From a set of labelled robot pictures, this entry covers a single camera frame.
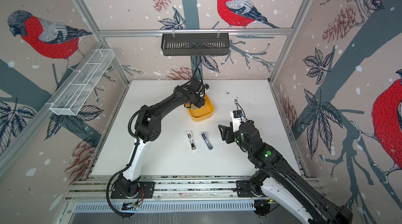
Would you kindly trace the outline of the yellow plastic tray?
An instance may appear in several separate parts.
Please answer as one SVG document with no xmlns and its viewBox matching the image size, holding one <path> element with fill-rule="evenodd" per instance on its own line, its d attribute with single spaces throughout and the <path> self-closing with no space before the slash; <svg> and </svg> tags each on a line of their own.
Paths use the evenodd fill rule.
<svg viewBox="0 0 402 224">
<path fill-rule="evenodd" d="M 203 107 L 197 108 L 195 106 L 192 106 L 192 107 L 188 108 L 188 112 L 189 112 L 191 118 L 195 122 L 200 122 L 200 121 L 210 118 L 215 110 L 208 95 L 205 95 L 204 98 L 205 98 L 205 104 Z"/>
</svg>

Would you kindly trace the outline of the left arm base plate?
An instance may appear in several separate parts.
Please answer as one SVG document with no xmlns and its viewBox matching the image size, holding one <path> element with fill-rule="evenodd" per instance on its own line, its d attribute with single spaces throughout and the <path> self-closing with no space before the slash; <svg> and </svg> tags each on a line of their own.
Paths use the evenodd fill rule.
<svg viewBox="0 0 402 224">
<path fill-rule="evenodd" d="M 151 199 L 155 190 L 155 182 L 115 182 L 111 199 Z"/>
</svg>

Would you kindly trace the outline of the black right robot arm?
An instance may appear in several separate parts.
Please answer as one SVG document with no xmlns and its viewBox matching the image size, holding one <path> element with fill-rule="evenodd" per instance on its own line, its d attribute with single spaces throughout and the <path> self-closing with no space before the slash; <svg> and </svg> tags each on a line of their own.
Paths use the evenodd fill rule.
<svg viewBox="0 0 402 224">
<path fill-rule="evenodd" d="M 257 168 L 250 178 L 251 191 L 278 202 L 304 224 L 350 224 L 353 214 L 346 206 L 337 206 L 305 181 L 273 146 L 263 142 L 252 120 L 219 125 L 222 140 L 235 143 L 247 153 Z"/>
</svg>

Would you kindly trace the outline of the white stapler top part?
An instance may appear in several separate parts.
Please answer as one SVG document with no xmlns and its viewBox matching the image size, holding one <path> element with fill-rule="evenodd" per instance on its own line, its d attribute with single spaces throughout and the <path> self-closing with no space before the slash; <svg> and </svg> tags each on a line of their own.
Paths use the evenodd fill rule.
<svg viewBox="0 0 402 224">
<path fill-rule="evenodd" d="M 189 140 L 189 143 L 190 143 L 190 145 L 191 145 L 192 150 L 195 150 L 195 149 L 196 149 L 196 146 L 195 146 L 195 143 L 194 143 L 194 139 L 193 139 L 192 133 L 191 133 L 190 131 L 187 131 L 187 132 L 186 132 L 186 135 L 187 135 L 187 138 L 188 138 L 188 140 Z"/>
</svg>

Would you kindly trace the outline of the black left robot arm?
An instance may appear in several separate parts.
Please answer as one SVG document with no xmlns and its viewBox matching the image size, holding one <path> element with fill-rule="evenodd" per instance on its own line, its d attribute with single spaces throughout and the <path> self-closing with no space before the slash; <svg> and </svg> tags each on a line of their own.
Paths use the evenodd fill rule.
<svg viewBox="0 0 402 224">
<path fill-rule="evenodd" d="M 142 165 L 150 144 L 161 134 L 162 119 L 180 106 L 202 108 L 208 90 L 208 84 L 191 78 L 185 84 L 175 87 L 168 98 L 152 106 L 144 105 L 132 115 L 128 122 L 128 132 L 136 139 L 136 143 L 128 164 L 109 180 L 107 196 L 112 199 L 141 197 L 139 181 Z"/>
</svg>

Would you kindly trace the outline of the aluminium mounting rail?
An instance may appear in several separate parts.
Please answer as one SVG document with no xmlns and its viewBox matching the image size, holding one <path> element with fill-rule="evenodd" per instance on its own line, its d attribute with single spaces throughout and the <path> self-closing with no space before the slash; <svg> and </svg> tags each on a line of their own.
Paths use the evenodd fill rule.
<svg viewBox="0 0 402 224">
<path fill-rule="evenodd" d="M 146 177 L 144 189 L 135 198 L 106 200 L 107 180 L 76 182 L 66 196 L 69 209 L 76 213 L 112 212 L 160 213 L 192 211 L 248 211 L 263 202 L 276 205 L 268 197 L 246 195 L 238 181 L 245 177 L 172 178 Z"/>
</svg>

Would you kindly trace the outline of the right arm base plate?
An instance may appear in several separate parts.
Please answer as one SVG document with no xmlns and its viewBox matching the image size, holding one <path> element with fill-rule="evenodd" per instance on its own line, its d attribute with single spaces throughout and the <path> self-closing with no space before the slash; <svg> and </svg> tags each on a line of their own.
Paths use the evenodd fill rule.
<svg viewBox="0 0 402 224">
<path fill-rule="evenodd" d="M 250 180 L 236 181 L 236 188 L 233 190 L 239 198 L 245 197 L 263 197 L 261 187 Z"/>
</svg>

